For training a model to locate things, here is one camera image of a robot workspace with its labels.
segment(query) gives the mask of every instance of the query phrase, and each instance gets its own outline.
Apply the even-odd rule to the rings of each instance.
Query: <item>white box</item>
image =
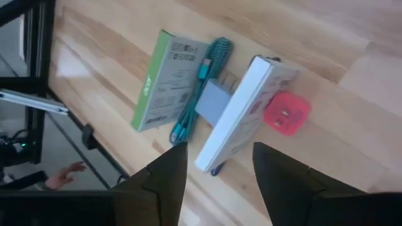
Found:
[[[272,97],[297,74],[298,70],[283,63],[254,57],[195,164],[208,172],[243,150],[263,123]]]

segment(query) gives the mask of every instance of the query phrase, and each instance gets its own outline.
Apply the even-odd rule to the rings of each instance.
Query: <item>hand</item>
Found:
[[[55,175],[49,177],[45,181],[45,186],[52,189],[52,190],[58,190],[62,186],[70,183],[71,181],[75,180],[74,177],[68,176],[69,173],[71,172],[78,172],[78,171],[84,171],[86,167],[84,166],[84,162],[76,162],[71,164],[68,168],[63,168],[59,172],[57,172]]]

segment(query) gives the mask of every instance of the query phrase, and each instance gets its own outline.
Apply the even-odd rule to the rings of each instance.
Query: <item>blue cable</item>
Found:
[[[208,47],[204,62],[198,72],[198,82],[195,85],[194,93],[171,130],[169,140],[173,145],[188,141],[191,138],[198,117],[195,111],[197,101],[208,79],[217,78],[221,73],[229,60],[232,50],[233,43],[227,38],[217,38]]]

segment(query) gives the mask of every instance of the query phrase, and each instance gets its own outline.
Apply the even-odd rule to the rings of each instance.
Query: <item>green and white box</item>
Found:
[[[135,130],[177,120],[193,93],[208,46],[160,31],[131,122]]]

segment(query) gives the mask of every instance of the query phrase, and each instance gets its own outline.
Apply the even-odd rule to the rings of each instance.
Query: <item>red charger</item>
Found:
[[[303,97],[280,92],[264,111],[264,122],[286,136],[294,135],[307,120],[310,103]]]

